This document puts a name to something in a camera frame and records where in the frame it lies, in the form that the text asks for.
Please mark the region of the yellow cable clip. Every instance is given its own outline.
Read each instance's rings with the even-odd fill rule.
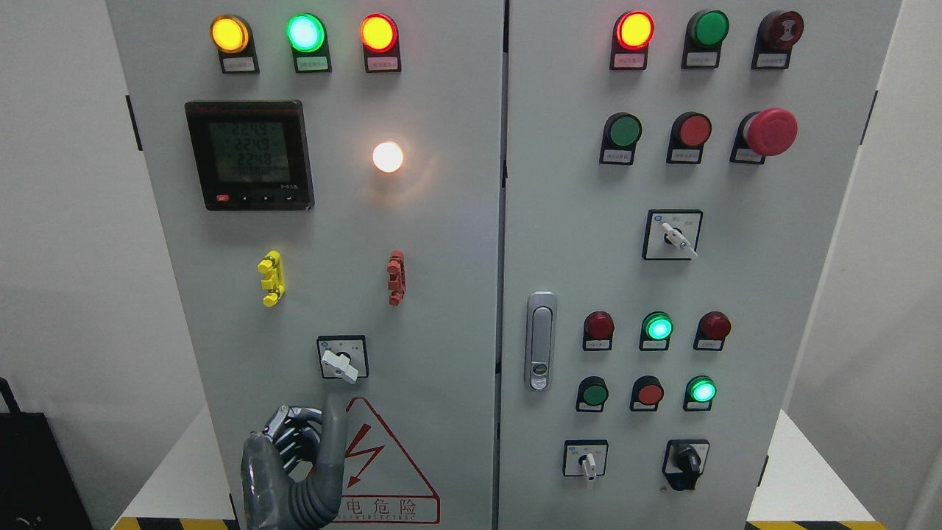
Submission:
[[[277,250],[269,250],[256,269],[262,275],[262,290],[267,293],[262,298],[262,304],[274,307],[284,296],[282,255]]]

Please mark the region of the warning sign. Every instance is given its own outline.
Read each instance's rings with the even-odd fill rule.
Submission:
[[[366,398],[347,405],[344,495],[334,523],[438,524],[442,502]]]

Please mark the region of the glowing white bulb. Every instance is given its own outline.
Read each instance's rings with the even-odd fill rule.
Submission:
[[[392,173],[402,167],[402,148],[394,141],[384,141],[373,149],[373,164],[383,173]]]

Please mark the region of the black bag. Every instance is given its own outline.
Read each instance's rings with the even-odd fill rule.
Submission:
[[[91,530],[46,416],[20,410],[0,377],[0,530]]]

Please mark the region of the lightning bolt symbol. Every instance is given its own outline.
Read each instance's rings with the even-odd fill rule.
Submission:
[[[363,474],[364,471],[366,471],[366,468],[369,467],[369,465],[373,462],[373,460],[375,460],[376,457],[380,455],[380,452],[386,447],[385,445],[381,445],[379,447],[370,447],[369,449],[364,449],[362,451],[357,451],[355,453],[353,452],[353,449],[356,448],[357,444],[363,441],[363,438],[366,436],[366,433],[369,432],[370,428],[371,427],[368,423],[364,423],[363,426],[360,427],[360,431],[356,434],[355,437],[353,437],[353,441],[350,443],[350,447],[347,448],[347,453],[344,455],[344,457],[350,458],[351,456],[359,456],[359,455],[365,455],[367,453],[372,453],[369,460],[366,461],[366,464],[364,464],[363,467],[360,468],[360,470],[350,478],[349,482],[347,483],[347,488],[350,488],[354,484],[360,482],[360,475]]]

